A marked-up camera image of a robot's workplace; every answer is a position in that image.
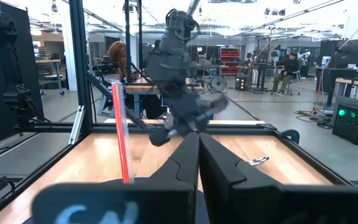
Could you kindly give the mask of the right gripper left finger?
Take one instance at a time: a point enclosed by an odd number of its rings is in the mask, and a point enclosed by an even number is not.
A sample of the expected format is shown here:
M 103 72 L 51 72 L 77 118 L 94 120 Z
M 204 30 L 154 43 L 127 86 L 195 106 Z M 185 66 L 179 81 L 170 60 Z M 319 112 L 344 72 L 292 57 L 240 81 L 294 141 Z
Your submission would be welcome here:
M 35 224 L 190 224 L 195 221 L 200 139 L 188 134 L 144 181 L 64 183 L 41 190 Z

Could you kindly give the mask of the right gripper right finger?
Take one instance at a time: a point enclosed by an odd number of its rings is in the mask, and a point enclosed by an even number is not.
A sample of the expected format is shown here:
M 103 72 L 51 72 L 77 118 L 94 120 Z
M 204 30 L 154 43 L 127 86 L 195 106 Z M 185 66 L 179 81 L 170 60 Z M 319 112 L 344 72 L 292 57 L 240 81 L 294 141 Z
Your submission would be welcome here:
M 358 224 L 358 187 L 281 184 L 209 134 L 200 140 L 211 224 Z

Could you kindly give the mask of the orange-handled fork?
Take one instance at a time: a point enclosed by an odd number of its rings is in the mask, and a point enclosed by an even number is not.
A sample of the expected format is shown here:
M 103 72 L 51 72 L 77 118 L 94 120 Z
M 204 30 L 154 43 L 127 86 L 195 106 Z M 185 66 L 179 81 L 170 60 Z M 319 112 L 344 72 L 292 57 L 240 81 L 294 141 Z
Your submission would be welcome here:
M 250 164 L 251 166 L 259 166 L 265 162 L 267 162 L 270 158 L 269 157 L 260 157 L 260 158 L 256 158 L 256 159 L 252 159 L 247 161 L 248 164 Z

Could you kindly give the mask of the red drinking straw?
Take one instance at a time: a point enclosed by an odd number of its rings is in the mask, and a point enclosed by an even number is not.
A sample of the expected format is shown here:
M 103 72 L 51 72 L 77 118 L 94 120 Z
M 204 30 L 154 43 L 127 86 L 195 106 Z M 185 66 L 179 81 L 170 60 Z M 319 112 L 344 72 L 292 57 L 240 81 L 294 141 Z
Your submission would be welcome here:
M 120 82 L 113 82 L 111 87 L 122 181 L 125 184 L 133 184 L 134 170 L 132 165 L 131 145 L 129 142 L 123 85 Z

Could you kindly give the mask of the round black woven placemat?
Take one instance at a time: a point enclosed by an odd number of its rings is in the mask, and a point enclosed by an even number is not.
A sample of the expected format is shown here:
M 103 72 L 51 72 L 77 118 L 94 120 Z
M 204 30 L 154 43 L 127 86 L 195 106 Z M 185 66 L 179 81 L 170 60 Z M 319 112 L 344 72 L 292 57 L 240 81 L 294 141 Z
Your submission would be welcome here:
M 135 183 L 146 183 L 148 177 L 135 177 Z M 123 184 L 122 179 L 109 180 L 103 182 L 104 185 Z M 204 198 L 204 193 L 201 190 L 197 190 L 196 193 L 196 212 L 195 212 L 195 224 L 210 224 L 208 210 Z

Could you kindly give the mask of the round floor fan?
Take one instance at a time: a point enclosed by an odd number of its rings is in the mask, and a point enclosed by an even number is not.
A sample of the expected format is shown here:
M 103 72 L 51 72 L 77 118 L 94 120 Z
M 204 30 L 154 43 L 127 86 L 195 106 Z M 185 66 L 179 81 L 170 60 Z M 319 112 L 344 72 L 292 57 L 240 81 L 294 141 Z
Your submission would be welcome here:
M 227 93 L 227 80 L 223 75 L 213 77 L 209 84 L 208 90 L 211 93 Z

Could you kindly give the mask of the wooden work table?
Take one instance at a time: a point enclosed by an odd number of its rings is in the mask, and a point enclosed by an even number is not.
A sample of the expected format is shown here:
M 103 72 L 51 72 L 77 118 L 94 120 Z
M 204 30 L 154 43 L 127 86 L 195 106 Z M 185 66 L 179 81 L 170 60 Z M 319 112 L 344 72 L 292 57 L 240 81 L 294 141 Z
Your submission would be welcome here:
M 196 83 L 194 78 L 186 78 L 186 87 L 190 91 L 197 92 L 199 94 L 204 92 L 204 88 L 200 83 Z M 159 95 L 159 89 L 154 85 L 149 84 L 144 78 L 136 80 L 134 83 L 127 83 L 125 90 L 129 95 L 134 96 L 134 113 L 140 115 L 140 106 L 142 100 L 141 95 Z

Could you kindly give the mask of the small black box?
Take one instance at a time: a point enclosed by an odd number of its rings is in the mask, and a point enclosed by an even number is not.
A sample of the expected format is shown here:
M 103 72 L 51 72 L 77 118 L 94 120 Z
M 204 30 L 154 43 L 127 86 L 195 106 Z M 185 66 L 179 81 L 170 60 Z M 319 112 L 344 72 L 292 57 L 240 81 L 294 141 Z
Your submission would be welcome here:
M 235 89 L 239 91 L 246 91 L 248 90 L 247 84 L 248 76 L 244 74 L 237 74 L 236 81 L 235 81 Z

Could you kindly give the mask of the red shelving unit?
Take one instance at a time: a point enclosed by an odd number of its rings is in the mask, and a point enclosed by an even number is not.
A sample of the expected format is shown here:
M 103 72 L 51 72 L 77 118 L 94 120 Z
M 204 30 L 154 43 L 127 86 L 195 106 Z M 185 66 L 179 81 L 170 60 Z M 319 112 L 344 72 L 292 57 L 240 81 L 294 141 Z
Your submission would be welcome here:
M 234 47 L 221 47 L 219 63 L 222 75 L 235 76 L 238 73 L 237 66 L 241 63 L 240 50 Z

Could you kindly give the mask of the person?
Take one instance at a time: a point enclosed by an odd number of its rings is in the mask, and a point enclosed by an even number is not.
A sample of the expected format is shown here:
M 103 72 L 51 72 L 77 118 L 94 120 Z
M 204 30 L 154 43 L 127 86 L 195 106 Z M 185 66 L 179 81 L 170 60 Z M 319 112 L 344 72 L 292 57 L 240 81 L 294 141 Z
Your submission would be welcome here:
M 129 67 L 127 66 L 127 53 L 125 43 L 121 41 L 116 41 L 111 44 L 107 51 L 107 56 L 110 57 L 111 63 L 118 65 L 118 68 L 116 69 L 116 74 L 119 75 L 120 81 L 127 81 L 127 71 Z
M 294 79 L 295 72 L 300 69 L 298 54 L 296 52 L 291 52 L 288 59 L 278 62 L 277 66 L 283 66 L 283 70 L 275 75 L 272 93 L 277 93 L 278 96 L 282 96 L 290 83 L 290 80 Z

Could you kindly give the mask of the computer tower green lights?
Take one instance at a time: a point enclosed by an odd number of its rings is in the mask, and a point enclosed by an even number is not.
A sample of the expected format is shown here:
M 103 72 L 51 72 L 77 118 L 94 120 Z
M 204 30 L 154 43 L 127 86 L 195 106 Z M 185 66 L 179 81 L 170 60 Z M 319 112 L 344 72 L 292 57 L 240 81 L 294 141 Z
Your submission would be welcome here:
M 358 145 L 358 99 L 338 96 L 332 134 Z

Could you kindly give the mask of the wooden side table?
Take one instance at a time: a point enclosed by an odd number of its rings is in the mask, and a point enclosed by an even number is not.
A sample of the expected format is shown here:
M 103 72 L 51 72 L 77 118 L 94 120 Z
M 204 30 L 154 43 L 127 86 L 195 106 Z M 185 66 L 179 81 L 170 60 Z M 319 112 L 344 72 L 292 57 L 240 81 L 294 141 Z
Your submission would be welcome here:
M 60 60 L 37 60 L 36 64 L 40 87 L 48 87 L 48 84 L 55 83 L 59 89 L 59 94 L 64 95 L 62 75 L 60 74 Z

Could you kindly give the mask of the black monitor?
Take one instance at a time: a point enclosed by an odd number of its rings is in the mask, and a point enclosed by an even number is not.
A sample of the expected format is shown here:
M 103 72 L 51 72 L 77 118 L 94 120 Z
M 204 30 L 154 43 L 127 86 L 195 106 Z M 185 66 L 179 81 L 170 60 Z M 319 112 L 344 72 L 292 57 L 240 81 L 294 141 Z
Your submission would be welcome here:
M 337 42 L 332 67 L 347 68 L 358 63 L 358 39 Z

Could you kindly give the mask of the black frame clamp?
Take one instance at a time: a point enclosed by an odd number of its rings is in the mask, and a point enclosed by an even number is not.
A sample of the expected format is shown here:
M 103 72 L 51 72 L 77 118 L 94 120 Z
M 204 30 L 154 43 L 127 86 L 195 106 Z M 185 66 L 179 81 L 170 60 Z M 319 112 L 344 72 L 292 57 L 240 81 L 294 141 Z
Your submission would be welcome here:
M 289 138 L 291 141 L 295 142 L 296 144 L 299 144 L 300 142 L 300 134 L 295 129 L 288 129 L 285 131 L 282 131 L 279 133 L 281 137 Z

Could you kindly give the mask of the silver frame bracket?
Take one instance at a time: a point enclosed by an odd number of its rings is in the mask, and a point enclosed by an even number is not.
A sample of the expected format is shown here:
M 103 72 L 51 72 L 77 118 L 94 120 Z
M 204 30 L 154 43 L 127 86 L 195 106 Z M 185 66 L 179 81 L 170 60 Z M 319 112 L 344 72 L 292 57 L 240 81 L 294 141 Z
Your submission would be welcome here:
M 78 137 L 79 137 L 80 131 L 81 131 L 81 127 L 82 127 L 84 113 L 85 113 L 85 107 L 79 106 L 77 109 L 77 112 L 76 112 L 73 127 L 71 129 L 70 137 L 68 140 L 69 145 L 74 145 L 74 143 L 76 143 L 78 140 Z

